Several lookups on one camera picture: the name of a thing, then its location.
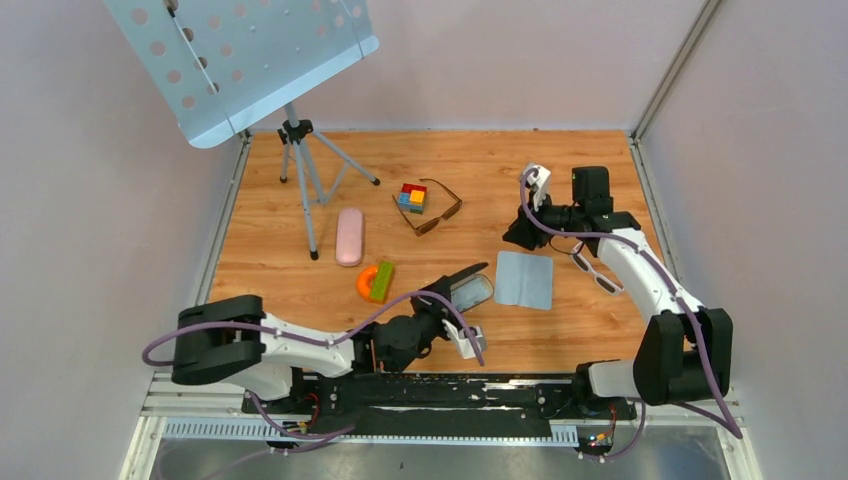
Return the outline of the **black glasses case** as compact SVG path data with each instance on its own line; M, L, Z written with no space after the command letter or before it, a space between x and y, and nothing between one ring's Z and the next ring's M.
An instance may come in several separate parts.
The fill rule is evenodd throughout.
M445 275L433 282L426 290L442 295L455 308L464 313L490 300L494 295L493 282L483 273L488 262L480 262Z

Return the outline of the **brown frame sunglasses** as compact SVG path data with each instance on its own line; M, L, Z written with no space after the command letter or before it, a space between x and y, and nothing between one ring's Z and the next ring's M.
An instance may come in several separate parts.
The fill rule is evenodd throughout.
M450 220L463 207L464 202L460 196L436 179L419 178L416 182L412 183L424 185L428 189L426 206L423 214L402 212L395 204L396 197L399 195L400 191L392 196L392 201L405 224L412 230L416 237L421 237L430 233L441 222ZM441 192L450 200L445 208L441 208L439 205L432 206L432 199L434 198L434 194L431 192L432 186L440 189Z

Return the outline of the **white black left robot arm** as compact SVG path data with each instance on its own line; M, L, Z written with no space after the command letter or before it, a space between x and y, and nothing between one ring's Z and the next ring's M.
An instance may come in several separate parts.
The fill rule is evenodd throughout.
M283 413L298 411L306 386L297 370L323 377L402 372L426 357L433 342L451 341L465 358L475 355L455 313L442 300L413 298L414 313L359 331L324 332L265 311L256 295L242 295L182 311L171 380L178 385L229 383L256 394Z

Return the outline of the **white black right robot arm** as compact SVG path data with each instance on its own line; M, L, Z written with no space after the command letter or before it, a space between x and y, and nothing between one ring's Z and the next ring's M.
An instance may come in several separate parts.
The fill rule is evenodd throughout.
M615 209L607 168L574 168L568 205L553 203L547 192L550 176L538 164L524 169L518 217L504 241L535 250L555 236L580 240L612 271L646 323L633 359L578 366L570 392L575 411L596 417L611 398L640 399L651 406L707 399L722 404L730 387L733 323L728 313L688 293L652 251L635 217Z

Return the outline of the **right blue cleaning cloth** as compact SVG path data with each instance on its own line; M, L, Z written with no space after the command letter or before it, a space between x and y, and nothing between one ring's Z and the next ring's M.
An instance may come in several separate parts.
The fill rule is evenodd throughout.
M494 300L501 305L548 311L553 305L553 276L550 257L500 251Z

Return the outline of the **green toy brick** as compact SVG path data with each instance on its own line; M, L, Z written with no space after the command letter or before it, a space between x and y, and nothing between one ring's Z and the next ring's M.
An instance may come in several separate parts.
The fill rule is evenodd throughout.
M371 279L368 300L384 304L388 298L389 289L393 279L395 265L389 261L382 261L376 266L374 276Z

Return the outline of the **colourful toy brick cube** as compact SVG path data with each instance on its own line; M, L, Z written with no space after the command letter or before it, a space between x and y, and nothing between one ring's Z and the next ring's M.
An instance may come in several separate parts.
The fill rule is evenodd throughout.
M402 212L423 214L428 189L424 185L403 183L395 204Z

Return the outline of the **pink glasses case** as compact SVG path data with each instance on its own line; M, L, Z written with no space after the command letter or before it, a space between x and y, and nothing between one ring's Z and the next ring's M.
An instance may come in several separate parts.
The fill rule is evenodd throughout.
M342 209L337 217L335 260L343 267L361 263L364 256L365 217L358 208Z

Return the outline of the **perforated music stand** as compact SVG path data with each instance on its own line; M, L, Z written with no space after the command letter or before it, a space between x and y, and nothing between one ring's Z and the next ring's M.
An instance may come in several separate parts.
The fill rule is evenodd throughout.
M311 207L327 204L338 187L323 187L307 138L373 185L380 180L299 117L294 102L377 50L367 3L119 0L105 6L191 146L216 147L284 110L283 162L295 165L309 252L318 259Z

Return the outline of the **white frame sunglasses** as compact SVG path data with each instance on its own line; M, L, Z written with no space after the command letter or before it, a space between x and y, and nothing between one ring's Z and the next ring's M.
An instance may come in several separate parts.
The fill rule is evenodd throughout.
M582 250L585 247L584 242L578 242L570 251L570 257L575 266L577 266L582 272L590 275L595 282L602 290L608 293L611 296L617 296L624 292L624 288L620 286L615 281L611 280L609 277L597 271L591 264L591 262L583 256Z

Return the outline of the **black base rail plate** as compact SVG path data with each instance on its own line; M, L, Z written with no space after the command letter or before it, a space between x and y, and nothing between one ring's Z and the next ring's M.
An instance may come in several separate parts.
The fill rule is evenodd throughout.
M286 424L305 417L315 434L348 428L362 440L553 440L556 425L605 431L637 417L625 399L576 394L569 373L304 374L288 397L260 405Z

